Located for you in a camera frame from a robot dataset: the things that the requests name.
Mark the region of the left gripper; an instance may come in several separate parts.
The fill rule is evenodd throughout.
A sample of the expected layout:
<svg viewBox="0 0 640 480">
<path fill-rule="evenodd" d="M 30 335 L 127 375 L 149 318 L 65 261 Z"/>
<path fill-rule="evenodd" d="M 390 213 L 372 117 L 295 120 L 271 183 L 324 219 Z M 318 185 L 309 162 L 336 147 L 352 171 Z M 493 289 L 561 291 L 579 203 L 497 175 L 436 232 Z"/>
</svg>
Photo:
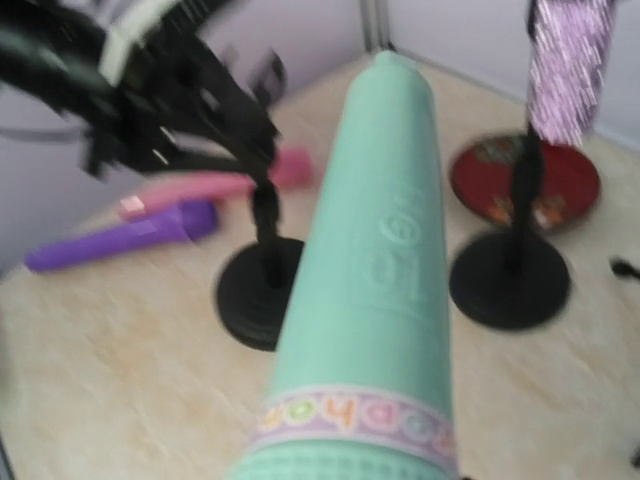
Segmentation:
<svg viewBox="0 0 640 480">
<path fill-rule="evenodd" d="M 221 171 L 263 180 L 275 160 L 277 128 L 269 108 L 280 98 L 280 57 L 270 52 L 247 89 L 194 36 L 137 47 L 122 83 L 102 97 L 89 120 L 82 168 L 104 166 L 142 175 Z"/>
</svg>

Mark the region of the purple microphone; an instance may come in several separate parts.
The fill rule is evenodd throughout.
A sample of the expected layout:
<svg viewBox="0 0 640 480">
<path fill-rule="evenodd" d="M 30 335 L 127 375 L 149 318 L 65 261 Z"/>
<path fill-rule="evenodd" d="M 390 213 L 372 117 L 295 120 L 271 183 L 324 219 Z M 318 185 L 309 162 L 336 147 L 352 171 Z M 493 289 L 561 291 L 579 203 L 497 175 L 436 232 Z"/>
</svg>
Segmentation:
<svg viewBox="0 0 640 480">
<path fill-rule="evenodd" d="M 213 203 L 184 201 L 135 220 L 42 246 L 28 253 L 24 264 L 34 272 L 51 272 L 156 245 L 196 241 L 218 227 Z"/>
</svg>

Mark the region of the pink microphone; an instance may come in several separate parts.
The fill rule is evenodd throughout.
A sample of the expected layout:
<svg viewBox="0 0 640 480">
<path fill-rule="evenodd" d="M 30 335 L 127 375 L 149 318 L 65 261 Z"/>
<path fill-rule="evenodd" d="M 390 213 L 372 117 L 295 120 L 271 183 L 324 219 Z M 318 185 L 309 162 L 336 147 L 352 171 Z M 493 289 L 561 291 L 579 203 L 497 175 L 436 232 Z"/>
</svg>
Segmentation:
<svg viewBox="0 0 640 480">
<path fill-rule="evenodd" d="M 269 178 L 279 189 L 310 184 L 316 170 L 311 154 L 305 148 L 285 148 L 279 152 L 269 171 Z M 247 195 L 254 182 L 240 173 L 192 173 L 163 180 L 120 201 L 118 216 L 130 220 L 180 201 L 222 201 Z"/>
</svg>

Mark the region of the black mint mic stand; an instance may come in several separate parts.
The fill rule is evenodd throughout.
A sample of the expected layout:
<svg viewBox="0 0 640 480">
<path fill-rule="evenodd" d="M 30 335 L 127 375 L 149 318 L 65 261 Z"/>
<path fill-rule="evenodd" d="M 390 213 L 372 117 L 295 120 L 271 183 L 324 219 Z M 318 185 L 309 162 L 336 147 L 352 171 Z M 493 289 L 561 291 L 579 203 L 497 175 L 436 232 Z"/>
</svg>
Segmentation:
<svg viewBox="0 0 640 480">
<path fill-rule="evenodd" d="M 256 241 L 224 266 L 214 289 L 215 304 L 222 326 L 235 340 L 254 350 L 273 352 L 304 242 L 279 234 L 279 195 L 272 182 L 255 186 L 251 208 Z"/>
</svg>

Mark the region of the mint green microphone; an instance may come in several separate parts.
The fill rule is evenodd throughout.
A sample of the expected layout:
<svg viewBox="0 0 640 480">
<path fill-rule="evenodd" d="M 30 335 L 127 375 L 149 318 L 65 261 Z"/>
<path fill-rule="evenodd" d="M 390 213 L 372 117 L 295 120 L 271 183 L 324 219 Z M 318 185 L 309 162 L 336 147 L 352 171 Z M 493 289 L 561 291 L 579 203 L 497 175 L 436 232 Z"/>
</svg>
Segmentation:
<svg viewBox="0 0 640 480">
<path fill-rule="evenodd" d="M 270 391 L 233 479 L 455 479 L 432 91 L 378 53 L 352 82 Z"/>
</svg>

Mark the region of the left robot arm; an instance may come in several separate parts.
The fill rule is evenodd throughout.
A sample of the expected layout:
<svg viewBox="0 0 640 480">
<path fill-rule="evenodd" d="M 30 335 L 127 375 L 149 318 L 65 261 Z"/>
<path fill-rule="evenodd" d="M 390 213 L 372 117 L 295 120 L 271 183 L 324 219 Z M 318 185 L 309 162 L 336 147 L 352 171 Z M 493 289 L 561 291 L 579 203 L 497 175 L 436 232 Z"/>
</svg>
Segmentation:
<svg viewBox="0 0 640 480">
<path fill-rule="evenodd" d="M 89 127 L 83 167 L 142 175 L 243 173 L 264 183 L 269 110 L 286 88 L 277 55 L 247 87 L 200 39 L 225 1 L 136 1 L 108 27 L 56 1 L 1 5 L 1 79 Z"/>
</svg>

